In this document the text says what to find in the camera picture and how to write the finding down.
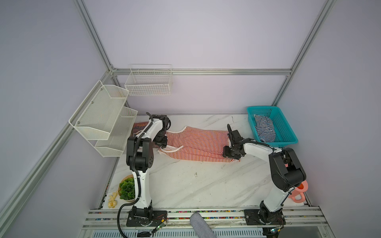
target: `pink mug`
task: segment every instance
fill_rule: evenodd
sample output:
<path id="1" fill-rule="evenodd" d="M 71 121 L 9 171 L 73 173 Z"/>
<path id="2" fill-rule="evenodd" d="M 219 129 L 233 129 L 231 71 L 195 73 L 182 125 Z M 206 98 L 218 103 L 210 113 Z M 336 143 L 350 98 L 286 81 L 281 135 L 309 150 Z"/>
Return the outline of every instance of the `pink mug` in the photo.
<path id="1" fill-rule="evenodd" d="M 306 197 L 304 196 L 304 192 L 307 191 L 308 189 L 308 183 L 307 181 L 303 181 L 301 183 L 301 185 L 299 185 L 298 187 L 296 187 L 291 195 L 289 195 L 288 197 L 291 198 L 294 202 L 296 203 L 302 203 L 306 200 Z M 296 199 L 295 197 L 300 195 L 302 198 L 301 199 Z"/>

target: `striped garment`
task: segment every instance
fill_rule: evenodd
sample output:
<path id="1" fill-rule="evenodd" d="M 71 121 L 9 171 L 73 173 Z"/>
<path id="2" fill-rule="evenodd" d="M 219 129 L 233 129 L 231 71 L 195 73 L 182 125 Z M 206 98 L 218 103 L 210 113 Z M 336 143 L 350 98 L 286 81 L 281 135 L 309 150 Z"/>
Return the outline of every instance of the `striped garment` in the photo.
<path id="1" fill-rule="evenodd" d="M 274 130 L 274 124 L 268 117 L 254 115 L 255 129 L 257 130 L 258 137 L 262 142 L 274 142 L 277 134 Z"/>
<path id="2" fill-rule="evenodd" d="M 227 131 L 202 130 L 186 126 L 181 131 L 167 131 L 168 144 L 159 153 L 179 160 L 232 162 L 224 158 L 223 148 L 229 145 Z"/>

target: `white marble surface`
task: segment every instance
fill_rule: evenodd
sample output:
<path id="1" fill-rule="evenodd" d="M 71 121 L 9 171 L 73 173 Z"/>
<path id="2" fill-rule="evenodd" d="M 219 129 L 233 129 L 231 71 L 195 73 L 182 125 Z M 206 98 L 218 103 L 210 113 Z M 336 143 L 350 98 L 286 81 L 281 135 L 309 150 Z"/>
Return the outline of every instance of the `white marble surface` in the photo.
<path id="1" fill-rule="evenodd" d="M 243 138 L 253 138 L 248 115 L 169 115 L 171 131 L 184 126 L 200 129 L 238 130 Z M 136 122 L 148 121 L 137 116 Z M 159 154 L 154 149 L 154 164 L 150 170 L 150 193 L 154 208 L 220 208 L 258 206 L 272 187 L 268 162 L 245 155 L 240 162 L 216 163 L 177 160 Z M 108 209 L 109 195 L 117 191 L 120 181 L 132 174 L 125 155 L 120 157 L 108 189 L 103 209 Z M 124 204 L 117 196 L 119 209 Z M 287 199 L 285 206 L 301 206 Z"/>

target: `teal plastic basket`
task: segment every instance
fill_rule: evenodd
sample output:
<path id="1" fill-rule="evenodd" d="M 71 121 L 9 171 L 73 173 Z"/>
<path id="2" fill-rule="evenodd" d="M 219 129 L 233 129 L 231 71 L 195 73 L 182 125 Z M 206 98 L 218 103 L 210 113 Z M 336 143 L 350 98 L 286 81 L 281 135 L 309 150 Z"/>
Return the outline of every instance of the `teal plastic basket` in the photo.
<path id="1" fill-rule="evenodd" d="M 289 123 L 279 107 L 271 106 L 255 106 L 248 107 L 247 113 L 249 114 L 248 120 L 253 131 L 254 139 L 260 141 L 257 130 L 255 129 L 254 115 L 269 117 L 274 123 L 275 133 L 277 134 L 275 142 L 266 143 L 272 147 L 285 147 L 287 145 L 296 144 L 298 139 L 295 133 L 292 131 Z"/>

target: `white mesh shelf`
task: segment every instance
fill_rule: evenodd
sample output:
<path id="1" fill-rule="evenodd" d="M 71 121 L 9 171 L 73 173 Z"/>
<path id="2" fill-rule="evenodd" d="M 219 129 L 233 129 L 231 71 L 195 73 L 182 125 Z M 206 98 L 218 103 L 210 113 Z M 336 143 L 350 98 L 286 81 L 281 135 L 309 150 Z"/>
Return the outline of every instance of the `white mesh shelf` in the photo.
<path id="1" fill-rule="evenodd" d="M 97 141 L 94 146 L 103 157 L 120 157 L 122 155 L 126 148 L 127 139 L 130 136 L 137 113 L 138 111 L 136 110 L 122 107 L 109 139 L 106 141 Z"/>
<path id="2" fill-rule="evenodd" d="M 172 65 L 131 64 L 131 73 L 125 83 L 130 96 L 170 95 L 172 88 Z"/>
<path id="3" fill-rule="evenodd" d="M 107 140 L 127 96 L 128 90 L 124 88 L 102 85 L 72 126 L 86 140 Z"/>
<path id="4" fill-rule="evenodd" d="M 98 81 L 69 119 L 103 157 L 120 157 L 138 111 L 125 107 L 128 90 Z"/>

